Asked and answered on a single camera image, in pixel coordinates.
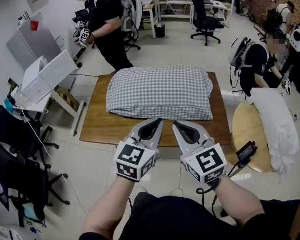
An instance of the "pillow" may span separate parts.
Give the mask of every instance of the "pillow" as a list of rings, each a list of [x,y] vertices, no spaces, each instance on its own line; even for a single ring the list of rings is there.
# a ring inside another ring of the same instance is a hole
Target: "pillow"
[[[282,182],[300,149],[295,123],[277,89],[253,88],[249,102],[254,103],[260,113],[271,165],[279,176],[279,182]]]
[[[189,65],[120,70],[106,94],[106,111],[123,117],[213,120],[208,73]]]

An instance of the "black trash can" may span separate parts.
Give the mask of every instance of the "black trash can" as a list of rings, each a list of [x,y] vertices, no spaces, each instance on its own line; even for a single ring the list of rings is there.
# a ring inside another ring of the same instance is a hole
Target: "black trash can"
[[[166,36],[166,25],[165,24],[156,24],[154,26],[155,34],[157,38],[164,38]]]

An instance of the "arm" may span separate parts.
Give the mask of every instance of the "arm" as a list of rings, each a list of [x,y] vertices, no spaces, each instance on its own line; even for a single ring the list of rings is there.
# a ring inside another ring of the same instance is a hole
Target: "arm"
[[[270,88],[269,85],[267,84],[267,82],[264,80],[264,77],[258,74],[254,74],[254,79],[256,84],[260,87],[260,88]]]
[[[271,67],[270,70],[278,79],[281,80],[283,78],[276,66]]]
[[[107,20],[105,23],[106,24],[103,27],[91,33],[91,35],[87,39],[88,44],[91,44],[95,38],[97,39],[100,37],[104,37],[117,30],[121,26],[120,17]]]
[[[214,190],[224,210],[243,227],[253,217],[264,214],[260,200],[251,192],[224,176]]]
[[[125,214],[134,186],[134,182],[117,177],[110,189],[90,210],[84,223],[83,233],[98,233],[107,239],[112,239]]]

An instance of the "gray plaid pillow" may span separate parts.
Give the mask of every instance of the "gray plaid pillow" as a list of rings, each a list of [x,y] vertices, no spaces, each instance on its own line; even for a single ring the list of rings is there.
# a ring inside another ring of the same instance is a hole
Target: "gray plaid pillow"
[[[120,70],[106,94],[106,111],[128,118],[211,121],[214,86],[193,65],[133,67]]]

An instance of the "black backpack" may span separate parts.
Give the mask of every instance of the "black backpack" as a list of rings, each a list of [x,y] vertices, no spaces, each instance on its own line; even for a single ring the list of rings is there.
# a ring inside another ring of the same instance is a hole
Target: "black backpack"
[[[281,12],[278,12],[276,9],[272,9],[268,11],[268,17],[267,17],[267,21],[264,23],[264,30],[266,32],[271,32],[273,29],[278,29],[280,28],[280,26],[286,22],[284,22],[283,18],[282,18],[282,12],[288,9],[288,7],[285,7],[282,9]]]

